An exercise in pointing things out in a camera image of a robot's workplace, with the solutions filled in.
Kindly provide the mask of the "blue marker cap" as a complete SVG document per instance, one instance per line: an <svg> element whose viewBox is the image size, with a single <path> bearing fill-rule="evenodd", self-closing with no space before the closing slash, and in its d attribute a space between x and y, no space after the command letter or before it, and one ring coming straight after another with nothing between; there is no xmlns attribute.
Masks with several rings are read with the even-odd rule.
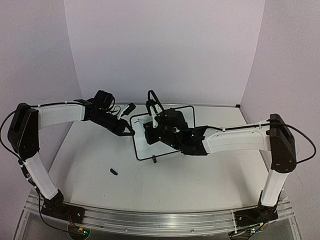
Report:
<svg viewBox="0 0 320 240"><path fill-rule="evenodd" d="M110 172L111 172L113 175L115 175L115 176L118 175L118 173L117 173L113 168L110 169Z"/></svg>

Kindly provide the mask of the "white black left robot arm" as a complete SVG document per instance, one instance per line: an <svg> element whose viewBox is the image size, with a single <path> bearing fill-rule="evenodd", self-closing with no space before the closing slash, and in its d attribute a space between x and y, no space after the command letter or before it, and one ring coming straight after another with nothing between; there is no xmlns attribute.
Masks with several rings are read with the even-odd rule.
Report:
<svg viewBox="0 0 320 240"><path fill-rule="evenodd" d="M42 160L40 132L61 124L91 122L116 136L132 137L135 131L124 117L135 108L134 103L129 103L116 110L115 97L103 90L87 100L35 105L22 102L17 106L12 113L7 139L26 180L38 195L40 214L79 224L85 213L83 207L65 202L64 194L50 177L48 167Z"/></svg>

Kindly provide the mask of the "white whiteboard with black frame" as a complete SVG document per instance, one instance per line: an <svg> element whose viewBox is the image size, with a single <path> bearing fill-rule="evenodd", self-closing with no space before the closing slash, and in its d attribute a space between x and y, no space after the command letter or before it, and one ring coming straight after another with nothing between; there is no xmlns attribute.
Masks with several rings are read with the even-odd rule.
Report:
<svg viewBox="0 0 320 240"><path fill-rule="evenodd" d="M130 126L135 131L133 147L136 159L144 161L181 151L182 140L178 140L180 130L196 126L195 109L191 105L171 107L155 118L148 113L130 117Z"/></svg>

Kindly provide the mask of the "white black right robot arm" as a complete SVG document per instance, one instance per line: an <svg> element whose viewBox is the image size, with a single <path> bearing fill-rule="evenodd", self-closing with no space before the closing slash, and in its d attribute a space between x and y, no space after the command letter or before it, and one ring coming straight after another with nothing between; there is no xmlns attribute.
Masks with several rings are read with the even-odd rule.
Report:
<svg viewBox="0 0 320 240"><path fill-rule="evenodd" d="M148 106L151 122L143 125L146 142L157 142L188 156L217 152L259 150L271 153L271 165L256 207L234 213L239 227L266 224L278 218L277 206L289 175L297 166L295 138L278 114L260 123L218 128L190 128L181 111Z"/></svg>

